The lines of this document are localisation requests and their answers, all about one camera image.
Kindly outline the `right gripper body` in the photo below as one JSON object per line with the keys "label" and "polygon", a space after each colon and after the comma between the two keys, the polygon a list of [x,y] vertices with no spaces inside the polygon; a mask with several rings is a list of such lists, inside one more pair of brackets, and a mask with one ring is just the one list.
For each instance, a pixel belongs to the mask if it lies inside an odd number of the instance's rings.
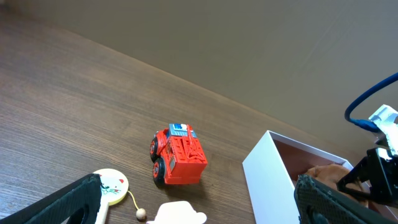
{"label": "right gripper body", "polygon": [[383,205],[397,205],[397,157],[383,148],[367,150],[371,198]]}

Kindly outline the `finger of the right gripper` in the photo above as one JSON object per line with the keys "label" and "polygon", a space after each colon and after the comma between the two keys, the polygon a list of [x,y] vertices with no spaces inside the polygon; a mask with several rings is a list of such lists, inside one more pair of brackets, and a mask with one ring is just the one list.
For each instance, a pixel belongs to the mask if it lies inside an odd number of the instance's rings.
{"label": "finger of the right gripper", "polygon": [[[366,156],[364,157],[347,175],[339,180],[337,188],[339,191],[346,193],[358,200],[377,200],[377,188],[374,186],[376,183],[376,171],[375,157]],[[348,184],[359,184],[369,181],[371,186],[369,193],[361,190],[355,190],[348,187]]]}

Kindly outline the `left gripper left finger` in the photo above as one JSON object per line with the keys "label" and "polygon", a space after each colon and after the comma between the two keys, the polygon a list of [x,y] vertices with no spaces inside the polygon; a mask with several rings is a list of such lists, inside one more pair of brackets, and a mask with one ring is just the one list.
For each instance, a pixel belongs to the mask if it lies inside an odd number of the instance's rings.
{"label": "left gripper left finger", "polygon": [[101,205],[101,179],[88,174],[22,210],[1,224],[94,224]]}

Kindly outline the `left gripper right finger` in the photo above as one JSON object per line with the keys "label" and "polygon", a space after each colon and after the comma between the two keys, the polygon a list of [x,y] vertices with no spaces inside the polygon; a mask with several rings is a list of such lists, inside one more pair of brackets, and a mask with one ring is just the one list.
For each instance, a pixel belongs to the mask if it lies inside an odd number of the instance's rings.
{"label": "left gripper right finger", "polygon": [[308,175],[298,177],[294,199],[300,224],[395,224]]}

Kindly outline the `brown capybara plush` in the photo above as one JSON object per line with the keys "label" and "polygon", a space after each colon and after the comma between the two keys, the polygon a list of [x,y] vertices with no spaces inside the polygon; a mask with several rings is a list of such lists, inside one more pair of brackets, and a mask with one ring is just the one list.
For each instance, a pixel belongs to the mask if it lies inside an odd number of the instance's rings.
{"label": "brown capybara plush", "polygon": [[[329,165],[325,165],[325,166],[312,167],[308,171],[306,171],[306,173],[304,173],[304,174],[308,175],[311,178],[338,191],[337,183],[345,175],[349,174],[349,172],[350,172],[350,170],[348,170],[347,168],[345,168],[339,164],[329,164]],[[349,189],[364,192],[363,186],[359,181],[354,181],[353,183],[348,183],[346,186]],[[354,201],[357,201],[362,206],[368,208],[369,202],[367,200],[356,199],[346,193],[342,193],[342,194]]]}

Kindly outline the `yellow wooden rattle drum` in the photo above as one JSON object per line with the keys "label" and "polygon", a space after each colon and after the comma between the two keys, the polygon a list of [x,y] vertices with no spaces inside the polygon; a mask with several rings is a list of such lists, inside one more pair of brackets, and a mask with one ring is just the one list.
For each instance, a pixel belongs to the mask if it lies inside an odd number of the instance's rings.
{"label": "yellow wooden rattle drum", "polygon": [[95,224],[105,224],[108,208],[121,202],[127,195],[132,198],[134,203],[136,218],[138,220],[146,219],[146,211],[137,206],[136,199],[129,190],[129,181],[122,172],[116,169],[100,169],[94,171],[94,174],[98,174],[101,181],[101,204]]}

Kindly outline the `white cardboard box pink inside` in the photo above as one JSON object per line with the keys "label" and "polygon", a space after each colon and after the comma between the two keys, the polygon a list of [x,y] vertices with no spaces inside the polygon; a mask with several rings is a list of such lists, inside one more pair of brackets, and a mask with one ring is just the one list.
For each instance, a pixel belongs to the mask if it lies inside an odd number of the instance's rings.
{"label": "white cardboard box pink inside", "polygon": [[[315,166],[339,164],[348,170],[348,160],[329,152],[267,131],[243,161],[243,169],[257,223],[299,223],[294,199],[298,177]],[[369,193],[371,183],[362,183]],[[390,207],[368,200],[368,209],[397,221]]]}

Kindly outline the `white duck plush pink hat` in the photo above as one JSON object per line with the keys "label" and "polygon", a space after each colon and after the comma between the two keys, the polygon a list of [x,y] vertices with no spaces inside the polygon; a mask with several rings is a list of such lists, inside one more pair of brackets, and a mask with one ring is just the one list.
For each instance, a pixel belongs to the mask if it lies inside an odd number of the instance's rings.
{"label": "white duck plush pink hat", "polygon": [[163,203],[154,220],[146,221],[147,224],[204,224],[207,216],[197,212],[188,201]]}

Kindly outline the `red toy fire truck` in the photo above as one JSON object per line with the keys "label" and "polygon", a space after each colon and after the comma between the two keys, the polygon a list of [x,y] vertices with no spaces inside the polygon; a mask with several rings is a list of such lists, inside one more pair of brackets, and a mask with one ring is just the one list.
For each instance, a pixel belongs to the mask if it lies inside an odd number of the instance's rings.
{"label": "red toy fire truck", "polygon": [[170,123],[168,128],[154,134],[150,158],[157,185],[197,184],[208,164],[193,128],[182,123]]}

